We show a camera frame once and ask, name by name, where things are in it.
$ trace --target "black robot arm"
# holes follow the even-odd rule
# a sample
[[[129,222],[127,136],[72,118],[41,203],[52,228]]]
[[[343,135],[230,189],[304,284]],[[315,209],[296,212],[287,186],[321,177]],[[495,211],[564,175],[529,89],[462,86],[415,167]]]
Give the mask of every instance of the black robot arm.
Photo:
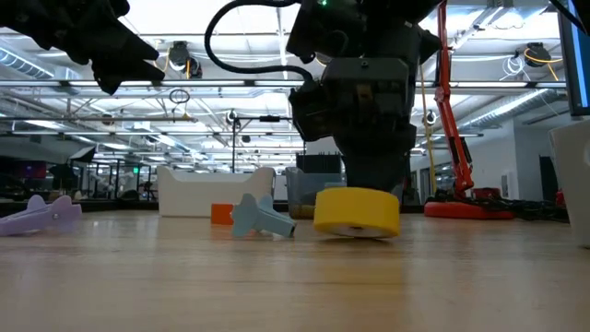
[[[30,36],[43,49],[66,52],[78,64],[92,62],[94,78],[113,94],[125,80],[162,80],[145,60],[159,53],[117,18],[127,0],[0,0],[0,27]]]

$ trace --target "clear plastic container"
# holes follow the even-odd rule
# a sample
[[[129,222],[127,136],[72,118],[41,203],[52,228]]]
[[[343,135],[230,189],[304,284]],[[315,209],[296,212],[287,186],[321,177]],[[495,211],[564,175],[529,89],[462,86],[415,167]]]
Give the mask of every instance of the clear plastic container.
[[[345,186],[341,174],[306,174],[296,167],[285,170],[289,215],[293,219],[312,219],[315,196],[325,188]]]

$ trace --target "wooden tabletop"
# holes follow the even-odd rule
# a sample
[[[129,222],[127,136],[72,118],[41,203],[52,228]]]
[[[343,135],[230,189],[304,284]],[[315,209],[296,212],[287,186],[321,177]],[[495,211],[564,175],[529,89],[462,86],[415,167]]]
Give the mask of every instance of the wooden tabletop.
[[[404,215],[402,236],[232,239],[88,213],[0,239],[0,331],[590,331],[590,251],[553,222]]]

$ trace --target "purple plastic toy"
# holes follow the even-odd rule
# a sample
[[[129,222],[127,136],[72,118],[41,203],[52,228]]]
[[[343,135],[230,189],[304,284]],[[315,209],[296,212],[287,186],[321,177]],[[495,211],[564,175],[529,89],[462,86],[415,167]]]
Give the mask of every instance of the purple plastic toy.
[[[70,196],[61,196],[53,204],[45,204],[41,196],[30,198],[27,209],[0,219],[0,236],[24,234],[56,228],[72,231],[74,223],[82,217],[82,207],[72,205]]]

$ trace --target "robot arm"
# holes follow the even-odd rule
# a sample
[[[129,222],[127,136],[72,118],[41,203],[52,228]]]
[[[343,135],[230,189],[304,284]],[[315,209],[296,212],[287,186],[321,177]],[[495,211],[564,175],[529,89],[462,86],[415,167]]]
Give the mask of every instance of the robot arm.
[[[117,18],[127,0],[0,0],[0,27],[30,36],[43,49],[66,52],[80,65],[92,62],[94,78],[113,94],[125,80],[162,80],[164,73],[144,60],[159,54]]]
[[[570,1],[587,6],[580,5],[584,0]],[[343,154],[348,186],[391,192],[401,182],[416,143],[416,127],[409,120],[418,67],[443,47],[418,23],[442,2],[420,0],[404,9],[394,0],[236,0],[213,17],[206,30],[206,52],[216,65],[236,73],[301,74],[304,83],[291,92],[289,102],[303,140],[333,136]],[[558,0],[551,2],[569,14]],[[313,80],[309,72],[292,65],[237,68],[213,54],[213,30],[233,8],[295,3],[301,8],[287,51],[304,64],[317,54],[331,58],[321,79]],[[568,18],[583,29],[589,23],[587,12],[582,21],[573,15]]]

